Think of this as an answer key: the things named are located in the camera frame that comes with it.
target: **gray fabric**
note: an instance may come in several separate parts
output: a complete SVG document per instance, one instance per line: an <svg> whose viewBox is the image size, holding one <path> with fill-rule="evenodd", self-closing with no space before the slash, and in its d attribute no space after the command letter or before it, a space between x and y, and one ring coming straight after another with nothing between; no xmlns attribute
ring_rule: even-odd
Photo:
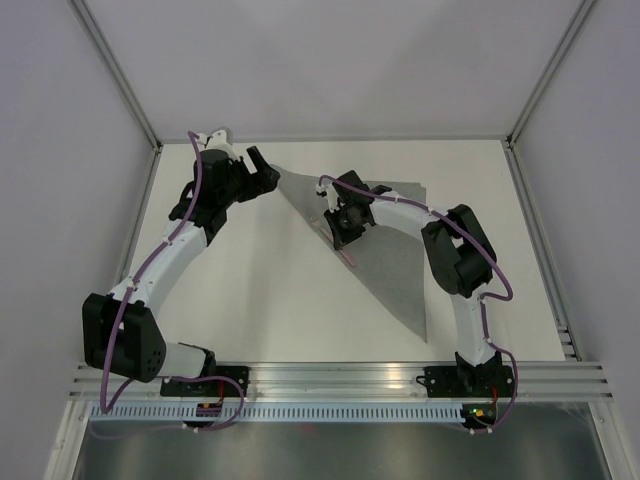
<svg viewBox="0 0 640 480"><path fill-rule="evenodd" d="M329 230L324 211L327 201L315 193L318 177L298 175L274 165L282 177L278 189L305 219L313 231L327 244L333 246L319 229L311 226L311 213ZM387 185L401 195L424 202L427 191L419 183L365 180L370 186ZM356 262L351 267L340 255L345 268L353 273L365 287L404 326L427 341L426 312L424 305L424 245L416 239L388 227L376 226L361 238L345 247Z"/></svg>

